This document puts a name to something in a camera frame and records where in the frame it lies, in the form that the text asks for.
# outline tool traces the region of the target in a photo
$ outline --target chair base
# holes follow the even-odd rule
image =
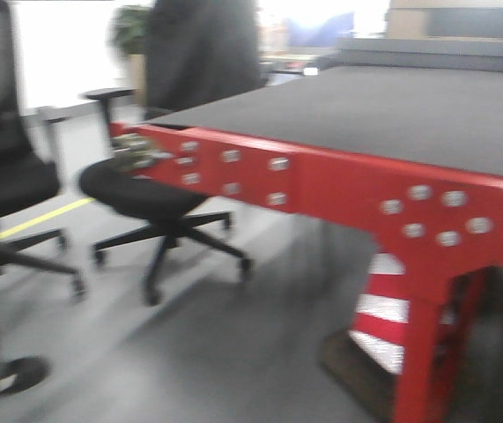
[[[223,227],[228,230],[232,226],[232,214],[230,212],[220,212],[202,214],[196,216],[186,216],[181,219],[157,220],[150,222],[148,226],[142,227],[126,234],[118,235],[104,241],[97,242],[92,247],[92,255],[97,266],[106,262],[104,249],[119,245],[130,244],[132,242],[148,240],[163,236],[163,241],[158,245],[148,271],[142,281],[144,291],[144,302],[149,306],[155,306],[161,302],[161,292],[157,276],[166,253],[169,249],[178,247],[180,238],[190,238],[203,245],[223,251],[231,256],[240,259],[240,270],[243,278],[246,278],[253,267],[253,262],[246,254],[198,229],[196,227],[208,223],[221,221]]]
[[[6,264],[16,264],[41,271],[52,271],[71,275],[73,276],[71,286],[74,295],[78,298],[84,297],[86,288],[78,269],[19,252],[22,249],[28,249],[41,242],[55,238],[61,249],[67,249],[67,237],[61,229],[32,235],[15,241],[0,242],[0,267]]]

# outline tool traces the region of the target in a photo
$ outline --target yellow floor line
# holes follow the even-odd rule
[[[20,225],[17,225],[15,227],[12,227],[10,229],[6,229],[5,231],[0,232],[0,241],[3,240],[4,238],[8,238],[9,236],[12,236],[14,234],[17,234],[18,232],[24,231],[28,227],[38,225],[39,223],[45,222],[46,220],[50,220],[52,218],[55,218],[57,216],[61,216],[62,214],[66,212],[70,212],[71,210],[75,210],[81,205],[89,204],[93,201],[93,198],[83,198],[81,200],[75,201],[71,204],[67,204],[63,207],[60,207],[59,209],[55,209],[53,211],[50,211],[49,213],[42,214],[41,216],[30,219],[27,222],[24,222]]]

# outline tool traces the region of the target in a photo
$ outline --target green leaves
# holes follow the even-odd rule
[[[125,56],[143,53],[149,12],[149,7],[140,5],[123,6],[116,11],[112,42]]]

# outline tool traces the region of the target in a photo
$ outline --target white wall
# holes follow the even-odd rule
[[[23,111],[80,104],[84,91],[123,84],[123,64],[109,43],[111,19],[123,4],[152,1],[11,2]]]

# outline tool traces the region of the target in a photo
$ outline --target black office chair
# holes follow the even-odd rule
[[[47,124],[52,153],[56,156],[53,125],[64,118],[54,112],[51,108],[39,110],[39,115]],[[11,14],[8,4],[0,0],[0,218],[55,197],[59,189],[55,162],[46,163],[35,154],[19,115]],[[16,241],[0,242],[0,266],[17,264],[69,274],[73,277],[74,293],[82,296],[85,286],[77,269],[19,252],[49,239],[57,239],[62,248],[67,245],[62,229]]]
[[[145,52],[146,116],[163,115],[256,89],[260,71],[254,2],[159,0],[149,17]],[[85,96],[99,102],[109,127],[111,100],[129,94],[131,90],[103,89]],[[134,178],[118,171],[112,160],[89,166],[80,175],[79,185],[87,195],[117,212],[148,222],[141,229],[96,243],[93,257],[97,264],[105,261],[104,249],[164,237],[144,277],[144,299],[149,305],[160,302],[157,273],[167,251],[177,247],[180,238],[190,238],[238,257],[244,277],[251,268],[252,262],[245,253],[196,229],[215,221],[223,222],[227,229],[232,224],[231,213],[187,216],[206,201],[205,195]]]

